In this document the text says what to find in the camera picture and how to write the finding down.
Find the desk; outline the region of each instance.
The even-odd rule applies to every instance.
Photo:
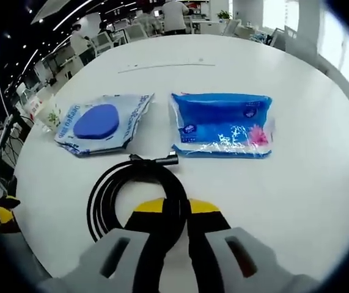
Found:
[[[141,69],[150,64],[156,67]],[[319,280],[331,273],[349,249],[349,100],[332,80],[269,46],[214,35],[176,35],[106,51],[54,99],[67,110],[99,95],[130,92],[156,93],[127,149],[147,158],[170,151],[171,92],[272,97],[277,130],[269,158],[181,157],[173,171],[189,197],[220,207],[231,226],[271,247],[287,270]],[[93,244],[86,223],[90,191],[105,170],[127,159],[127,154],[78,159],[57,146],[53,135],[32,129],[16,167],[21,205],[15,217],[52,276],[74,269]],[[120,222],[124,225],[138,204],[162,196],[154,184],[126,186],[117,202]],[[183,236],[166,258],[162,292],[196,292],[193,281]]]

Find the white chair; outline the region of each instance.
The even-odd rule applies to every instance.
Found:
[[[234,37],[234,32],[237,26],[241,24],[241,20],[230,20],[226,28],[224,29],[224,32],[222,35],[228,36],[228,37]]]
[[[106,32],[100,33],[91,40],[94,44],[95,55],[97,57],[114,46],[110,36]]]
[[[249,40],[251,35],[255,34],[255,29],[252,27],[237,26],[234,30],[234,36]]]
[[[271,47],[285,51],[285,37],[284,31],[281,29],[275,29],[272,34]]]
[[[129,43],[144,40],[145,38],[149,37],[139,23],[135,23],[135,24],[132,24],[131,26],[127,26],[124,29],[124,33],[127,36]]]
[[[185,29],[186,33],[194,34],[192,18],[190,16],[184,16],[184,21],[186,26],[186,29]]]
[[[222,35],[222,23],[200,23],[200,34]]]
[[[127,36],[125,35],[124,29],[115,31],[112,33],[113,44],[114,46],[121,46],[128,43]]]
[[[305,61],[313,67],[318,67],[317,45],[310,42],[306,37],[299,35],[296,31],[285,27],[285,52]]]

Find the white cup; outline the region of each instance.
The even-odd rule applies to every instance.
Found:
[[[50,100],[43,102],[36,110],[34,117],[39,119],[45,126],[52,131],[57,131],[62,121],[62,111],[58,108],[57,104],[52,103]]]

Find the office chair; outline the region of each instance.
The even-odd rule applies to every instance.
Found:
[[[105,51],[114,47],[112,39],[107,32],[102,32],[91,39],[95,48],[95,55],[98,57]]]
[[[313,44],[306,37],[298,34],[290,27],[285,26],[284,28],[285,52],[317,68],[317,45]]]
[[[234,35],[238,38],[249,40],[251,35],[255,34],[255,29],[252,27],[237,26],[234,30]]]
[[[147,35],[147,33],[143,30],[143,27],[139,23],[135,23],[135,24],[132,24],[130,26],[127,26],[124,29],[124,33],[127,36],[127,40],[129,43],[143,40],[143,39],[149,37]]]
[[[276,28],[272,34],[271,47],[285,51],[285,37],[282,29]]]
[[[230,20],[227,25],[226,28],[223,31],[222,35],[225,35],[227,37],[234,37],[234,32],[235,29],[237,28],[237,26],[239,26],[241,24],[241,20]]]
[[[186,33],[194,34],[192,18],[190,16],[184,16],[184,21],[186,26],[186,29],[185,29]]]

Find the ceiling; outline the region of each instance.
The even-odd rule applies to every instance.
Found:
[[[61,5],[53,6],[52,2],[59,2]],[[62,42],[68,33],[71,32],[71,25],[78,18],[86,14],[102,12],[102,20],[115,21],[128,15],[130,9],[140,7],[149,0],[90,0],[85,6],[68,18],[56,31],[53,29],[72,11],[77,9],[88,0],[49,0],[43,8],[46,0],[0,0],[0,81],[4,89],[9,84],[15,84],[18,76],[24,71],[26,64],[31,59],[33,53],[38,50],[33,57],[26,73],[33,68],[33,65],[46,56]],[[120,5],[136,2],[129,7],[122,7],[120,15],[113,12],[105,12]],[[42,22],[32,23],[38,12],[48,15]]]

